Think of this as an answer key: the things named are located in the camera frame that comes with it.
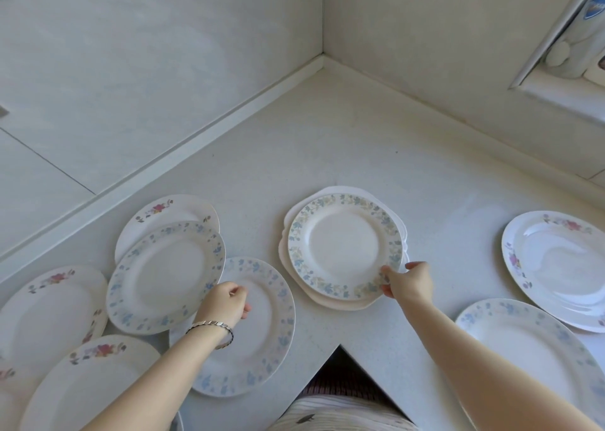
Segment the white countertop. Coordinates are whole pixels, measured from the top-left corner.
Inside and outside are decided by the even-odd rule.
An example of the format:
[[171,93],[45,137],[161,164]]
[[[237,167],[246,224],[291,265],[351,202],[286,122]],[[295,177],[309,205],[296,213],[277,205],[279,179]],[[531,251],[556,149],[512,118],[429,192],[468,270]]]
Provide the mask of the white countertop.
[[[339,344],[424,430],[473,429],[394,301],[332,311],[285,273],[277,255],[285,213],[331,185],[366,189],[400,215],[410,258],[431,263],[435,304],[452,318],[488,297],[527,302],[500,250],[502,231],[516,215],[563,211],[605,229],[602,211],[456,144],[392,99],[322,70],[1,283],[0,298],[69,263],[110,276],[119,232],[140,206],[166,194],[199,195],[216,207],[229,256],[257,257],[282,272],[297,323],[287,358],[261,388],[230,399],[190,393],[181,410],[186,431],[265,429]],[[579,337],[605,368],[605,336]],[[147,339],[165,349],[167,338]]]

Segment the person's left hand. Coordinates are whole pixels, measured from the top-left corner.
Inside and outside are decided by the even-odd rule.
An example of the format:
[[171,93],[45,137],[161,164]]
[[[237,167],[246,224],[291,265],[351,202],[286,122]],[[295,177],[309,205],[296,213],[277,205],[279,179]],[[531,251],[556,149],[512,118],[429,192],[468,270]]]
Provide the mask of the person's left hand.
[[245,320],[252,306],[246,303],[248,290],[234,282],[224,282],[213,287],[200,304],[194,323],[222,321],[234,328],[239,320]]

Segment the wall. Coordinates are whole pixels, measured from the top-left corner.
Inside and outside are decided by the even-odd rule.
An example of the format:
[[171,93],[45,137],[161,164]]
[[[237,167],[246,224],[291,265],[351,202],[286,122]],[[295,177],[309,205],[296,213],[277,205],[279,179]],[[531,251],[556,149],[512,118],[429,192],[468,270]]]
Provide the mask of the wall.
[[556,167],[605,168],[605,129],[508,90],[569,0],[325,0],[324,51]]
[[0,0],[0,29],[2,256],[320,54],[322,0]]

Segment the bracelet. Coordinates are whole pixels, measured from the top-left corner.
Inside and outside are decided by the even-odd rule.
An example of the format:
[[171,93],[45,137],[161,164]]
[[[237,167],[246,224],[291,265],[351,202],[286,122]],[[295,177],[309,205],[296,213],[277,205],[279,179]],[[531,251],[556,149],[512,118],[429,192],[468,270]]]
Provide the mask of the bracelet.
[[198,328],[199,326],[218,326],[219,328],[227,329],[229,331],[229,333],[231,334],[231,340],[225,343],[221,343],[220,345],[216,345],[216,347],[214,348],[215,350],[225,348],[226,346],[231,345],[231,342],[233,342],[233,331],[228,325],[226,325],[225,323],[221,323],[220,321],[201,321],[199,323],[194,323],[187,329],[187,332],[185,334],[187,334],[191,329]]

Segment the blue label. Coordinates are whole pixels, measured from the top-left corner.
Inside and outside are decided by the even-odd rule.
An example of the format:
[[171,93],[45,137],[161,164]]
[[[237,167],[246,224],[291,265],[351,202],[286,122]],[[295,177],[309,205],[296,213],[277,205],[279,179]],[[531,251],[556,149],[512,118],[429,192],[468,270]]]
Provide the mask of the blue label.
[[605,0],[591,0],[586,8],[584,20],[589,20],[596,17],[605,10]]

